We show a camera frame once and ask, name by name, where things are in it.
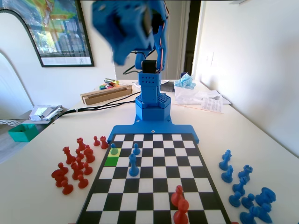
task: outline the table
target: table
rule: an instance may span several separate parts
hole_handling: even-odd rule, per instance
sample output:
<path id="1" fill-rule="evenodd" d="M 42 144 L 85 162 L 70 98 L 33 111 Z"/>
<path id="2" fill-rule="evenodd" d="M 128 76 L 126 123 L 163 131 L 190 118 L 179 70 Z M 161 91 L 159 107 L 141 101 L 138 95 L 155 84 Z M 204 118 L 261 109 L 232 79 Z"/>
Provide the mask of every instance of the table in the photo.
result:
<path id="1" fill-rule="evenodd" d="M 198 88 L 207 90 L 202 84 Z M 133 86 L 133 92 L 139 90 Z M 175 105 L 174 93 L 167 95 L 173 103 L 172 122 L 193 125 L 200 140 L 200 151 L 231 221 L 241 223 L 240 212 L 248 211 L 243 206 L 236 209 L 228 202 L 228 197 L 233 194 L 231 186 L 239 182 L 237 174 L 245 164 L 253 167 L 251 179 L 244 187 L 245 195 L 260 194 L 262 187 L 269 187 L 277 195 L 270 213 L 272 220 L 279 224 L 299 221 L 298 158 L 230 105 L 223 106 L 223 114 L 207 112 Z M 125 101 L 134 100 L 135 97 L 136 95 Z M 199 105 L 187 106 L 199 108 Z M 86 105 L 81 101 L 74 108 L 80 107 Z M 77 138 L 82 137 L 84 143 L 93 146 L 95 135 L 108 137 L 114 125 L 133 124 L 134 120 L 135 104 L 132 103 L 96 112 L 68 114 L 52 123 L 19 153 L 0 164 L 0 223 L 75 223 L 106 151 L 94 149 L 96 161 L 90 164 L 94 171 L 86 176 L 89 185 L 85 189 L 76 186 L 78 181 L 71 179 L 70 170 L 67 176 L 69 183 L 74 185 L 74 191 L 64 196 L 62 188 L 57 188 L 55 180 L 51 178 L 58 163 L 65 164 L 63 147 L 69 146 L 71 153 L 75 155 Z M 227 149 L 232 152 L 229 164 L 234 168 L 234 180 L 231 184 L 221 179 L 223 171 L 218 168 L 221 156 Z"/>

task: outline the chessboard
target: chessboard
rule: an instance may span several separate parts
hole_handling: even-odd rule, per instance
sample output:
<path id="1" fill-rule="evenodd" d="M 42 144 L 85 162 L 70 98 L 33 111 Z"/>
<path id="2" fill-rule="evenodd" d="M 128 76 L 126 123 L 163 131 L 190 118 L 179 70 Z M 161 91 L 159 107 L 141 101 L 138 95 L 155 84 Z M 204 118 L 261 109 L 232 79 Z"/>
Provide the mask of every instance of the chessboard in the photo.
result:
<path id="1" fill-rule="evenodd" d="M 192 134 L 116 134 L 103 159 L 77 224 L 171 224 L 178 185 L 189 203 L 190 224 L 230 224 Z M 137 143 L 137 176 L 128 173 Z"/>

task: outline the framed poster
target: framed poster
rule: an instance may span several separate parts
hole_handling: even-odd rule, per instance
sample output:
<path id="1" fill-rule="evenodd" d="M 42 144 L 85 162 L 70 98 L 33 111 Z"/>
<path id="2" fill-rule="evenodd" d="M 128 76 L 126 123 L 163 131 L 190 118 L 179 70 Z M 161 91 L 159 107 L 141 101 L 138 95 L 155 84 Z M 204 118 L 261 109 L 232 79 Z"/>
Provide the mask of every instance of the framed poster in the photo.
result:
<path id="1" fill-rule="evenodd" d="M 79 0 L 0 0 L 24 25 L 42 67 L 94 66 Z"/>

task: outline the white wall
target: white wall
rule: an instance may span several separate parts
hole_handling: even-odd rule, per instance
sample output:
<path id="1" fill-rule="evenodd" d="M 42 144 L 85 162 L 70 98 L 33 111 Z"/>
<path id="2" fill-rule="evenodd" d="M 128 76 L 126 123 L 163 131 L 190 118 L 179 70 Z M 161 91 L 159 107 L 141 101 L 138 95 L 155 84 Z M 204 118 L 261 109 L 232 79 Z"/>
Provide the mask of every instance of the white wall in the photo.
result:
<path id="1" fill-rule="evenodd" d="M 197 65 L 204 84 L 297 156 L 298 12 L 298 0 L 207 1 Z"/>
<path id="2" fill-rule="evenodd" d="M 93 28 L 91 5 L 81 1 L 95 67 L 42 68 L 28 34 L 11 14 L 0 14 L 0 51 L 12 62 L 34 105 L 63 105 L 80 101 L 80 94 L 92 91 L 104 78 L 115 78 L 112 51 Z"/>

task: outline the green bin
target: green bin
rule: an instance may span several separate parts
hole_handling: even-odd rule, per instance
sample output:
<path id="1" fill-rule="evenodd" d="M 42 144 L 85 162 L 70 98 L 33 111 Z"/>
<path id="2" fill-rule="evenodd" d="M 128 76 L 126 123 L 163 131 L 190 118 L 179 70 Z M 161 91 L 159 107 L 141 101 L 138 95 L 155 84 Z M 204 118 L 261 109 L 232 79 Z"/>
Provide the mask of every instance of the green bin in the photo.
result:
<path id="1" fill-rule="evenodd" d="M 14 141 L 29 142 L 35 138 L 39 132 L 35 125 L 18 125 L 8 131 Z"/>

